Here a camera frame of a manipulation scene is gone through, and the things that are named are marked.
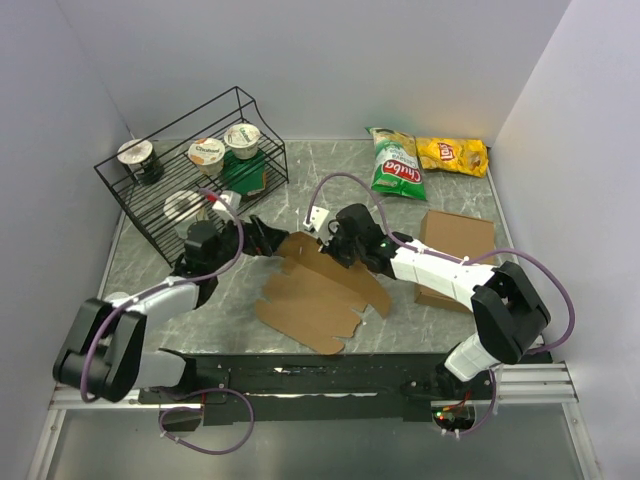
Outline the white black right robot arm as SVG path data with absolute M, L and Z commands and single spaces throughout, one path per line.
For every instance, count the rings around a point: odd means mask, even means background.
M 305 227 L 321 252 L 341 266 L 360 262 L 374 274 L 430 288 L 473 313 L 475 333 L 435 368 L 433 381 L 443 397 L 461 397 L 478 374 L 494 366 L 517 364 L 549 324 L 547 307 L 514 262 L 470 263 L 411 236 L 387 233 L 362 204 L 335 215 L 313 206 Z

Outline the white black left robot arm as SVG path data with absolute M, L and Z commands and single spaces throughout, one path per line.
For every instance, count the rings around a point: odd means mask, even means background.
M 198 389 L 194 362 L 173 351 L 145 352 L 148 329 L 204 305 L 219 275 L 240 255 L 273 256 L 288 235 L 257 216 L 228 221 L 223 228 L 212 221 L 193 223 L 183 253 L 161 283 L 131 296 L 81 304 L 54 362 L 54 380 L 79 389 L 86 402 L 118 402 L 135 388 L 149 387 L 188 401 Z

